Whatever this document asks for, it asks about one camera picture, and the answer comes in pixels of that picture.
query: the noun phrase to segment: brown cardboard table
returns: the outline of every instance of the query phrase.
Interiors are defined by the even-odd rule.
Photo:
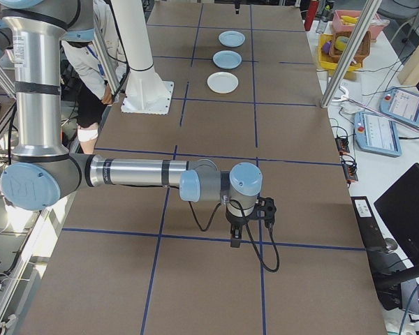
[[[225,30],[246,41],[230,71],[240,85],[222,95],[206,79]],[[222,210],[201,233],[176,190],[86,189],[21,334],[385,334],[299,10],[158,2],[148,32],[156,71],[175,82],[169,114],[114,106],[96,153],[258,164],[281,269],[261,269],[249,243],[230,248]],[[196,205],[202,221],[214,205]],[[273,266],[266,230],[251,225]]]

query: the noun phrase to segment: person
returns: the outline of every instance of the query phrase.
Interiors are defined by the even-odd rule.
[[[121,80],[125,72],[122,44],[109,5],[93,0],[94,15],[103,35],[110,61]],[[93,43],[62,41],[65,55],[80,76],[83,85],[78,94],[78,139],[84,154],[92,154],[98,140],[98,128],[104,109],[112,104],[112,92]]]

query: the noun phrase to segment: computer monitor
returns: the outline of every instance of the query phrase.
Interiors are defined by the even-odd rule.
[[[419,265],[419,164],[410,167],[374,205],[406,256]]]

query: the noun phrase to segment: white shirt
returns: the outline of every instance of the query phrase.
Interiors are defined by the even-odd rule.
[[[109,55],[113,58],[126,61],[109,5],[103,0],[93,0],[93,9]],[[64,47],[68,61],[74,67],[84,84],[87,85],[95,96],[102,99],[105,93],[105,78],[100,73],[98,66],[99,60],[87,47],[72,47],[64,40],[62,41],[62,46]],[[89,46],[96,55],[93,45]],[[121,80],[123,74],[126,72],[126,66],[114,59],[110,59],[110,62],[113,66],[117,66],[117,77],[118,80]]]

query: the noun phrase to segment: black pants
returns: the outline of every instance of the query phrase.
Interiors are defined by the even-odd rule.
[[[88,128],[95,122],[99,124],[106,107],[107,105],[104,105],[85,84],[82,84],[78,95],[78,125]]]

